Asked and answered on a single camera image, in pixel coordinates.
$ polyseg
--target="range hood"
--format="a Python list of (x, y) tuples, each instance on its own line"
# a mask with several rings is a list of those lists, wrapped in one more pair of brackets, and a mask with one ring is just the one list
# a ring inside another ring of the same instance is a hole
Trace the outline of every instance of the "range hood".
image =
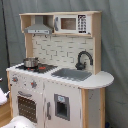
[(24, 29), (25, 33), (52, 34), (52, 28), (43, 24), (43, 16), (35, 16), (35, 24)]

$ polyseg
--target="white backsplash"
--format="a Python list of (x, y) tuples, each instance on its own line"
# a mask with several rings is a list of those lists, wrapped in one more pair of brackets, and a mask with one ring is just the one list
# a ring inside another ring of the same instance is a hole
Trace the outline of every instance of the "white backsplash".
[[(79, 52), (86, 50), (93, 57), (92, 38), (33, 34), (32, 42), (33, 56), (39, 57), (41, 63), (75, 68)], [(81, 62), (86, 62), (86, 70), (92, 71), (86, 55), (82, 55)]]

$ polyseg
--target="gray curtain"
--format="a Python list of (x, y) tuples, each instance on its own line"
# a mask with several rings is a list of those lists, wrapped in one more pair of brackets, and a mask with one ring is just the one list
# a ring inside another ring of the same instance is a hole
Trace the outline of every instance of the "gray curtain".
[(114, 128), (128, 127), (128, 1), (4, 0), (11, 65), (25, 57), (19, 13), (102, 11), (102, 70), (115, 77), (106, 88), (106, 119)]
[(0, 82), (0, 88), (4, 92), (8, 91), (7, 86), (7, 74), (6, 68), (8, 67), (7, 62), (7, 49), (6, 49), (6, 40), (5, 40), (5, 26), (3, 19), (3, 10), (2, 10), (2, 2), (0, 0), (0, 78), (3, 78), (3, 82)]

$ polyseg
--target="oven door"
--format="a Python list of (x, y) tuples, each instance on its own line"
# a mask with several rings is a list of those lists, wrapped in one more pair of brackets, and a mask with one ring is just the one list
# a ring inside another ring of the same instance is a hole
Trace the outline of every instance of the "oven door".
[(45, 128), (82, 128), (80, 89), (45, 82)]
[(78, 33), (78, 15), (55, 15), (55, 33)]
[(44, 128), (43, 94), (11, 86), (13, 117), (28, 118), (36, 128)]

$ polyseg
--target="oven knob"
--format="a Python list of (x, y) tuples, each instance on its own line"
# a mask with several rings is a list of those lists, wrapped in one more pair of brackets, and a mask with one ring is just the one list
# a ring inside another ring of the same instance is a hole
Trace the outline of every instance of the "oven knob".
[(12, 78), (12, 81), (13, 81), (13, 82), (17, 82), (17, 81), (18, 81), (18, 78), (17, 78), (17, 77), (13, 77), (13, 78)]
[(31, 83), (31, 86), (32, 86), (32, 88), (36, 88), (36, 86), (37, 86), (36, 82), (33, 81), (33, 82)]

